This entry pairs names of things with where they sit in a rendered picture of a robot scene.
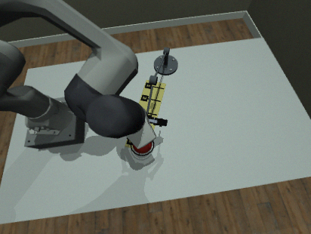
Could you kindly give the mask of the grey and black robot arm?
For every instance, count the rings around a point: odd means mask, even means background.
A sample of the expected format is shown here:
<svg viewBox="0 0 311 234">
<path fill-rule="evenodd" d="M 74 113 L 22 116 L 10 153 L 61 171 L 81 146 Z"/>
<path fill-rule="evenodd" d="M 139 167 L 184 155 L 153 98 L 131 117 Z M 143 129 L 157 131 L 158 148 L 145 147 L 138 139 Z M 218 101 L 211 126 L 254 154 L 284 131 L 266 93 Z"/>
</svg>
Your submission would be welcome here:
<svg viewBox="0 0 311 234">
<path fill-rule="evenodd" d="M 96 134 L 117 139 L 126 136 L 137 149 L 156 139 L 146 110 L 119 96 L 138 74 L 137 56 L 130 47 L 63 0 L 0 0 L 0 27 L 22 17 L 41 17 L 92 52 L 64 91 L 66 106 L 32 86 L 9 88 L 26 60 L 17 47 L 0 40 L 0 111 L 26 116 L 30 134 L 59 135 L 74 113 Z"/>
</svg>

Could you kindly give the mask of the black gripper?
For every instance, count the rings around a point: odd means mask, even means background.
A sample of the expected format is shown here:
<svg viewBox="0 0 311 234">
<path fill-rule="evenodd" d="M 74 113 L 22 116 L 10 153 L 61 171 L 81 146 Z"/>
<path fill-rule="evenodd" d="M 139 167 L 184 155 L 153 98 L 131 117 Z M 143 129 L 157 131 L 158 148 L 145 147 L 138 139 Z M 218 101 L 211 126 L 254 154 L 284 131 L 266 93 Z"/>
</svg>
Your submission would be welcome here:
<svg viewBox="0 0 311 234">
<path fill-rule="evenodd" d="M 149 118 L 150 124 L 159 125 L 160 127 L 167 126 L 167 123 L 168 123 L 167 119 L 158 119 L 158 118 L 152 117 L 151 115 L 147 115 L 147 117 Z"/>
</svg>

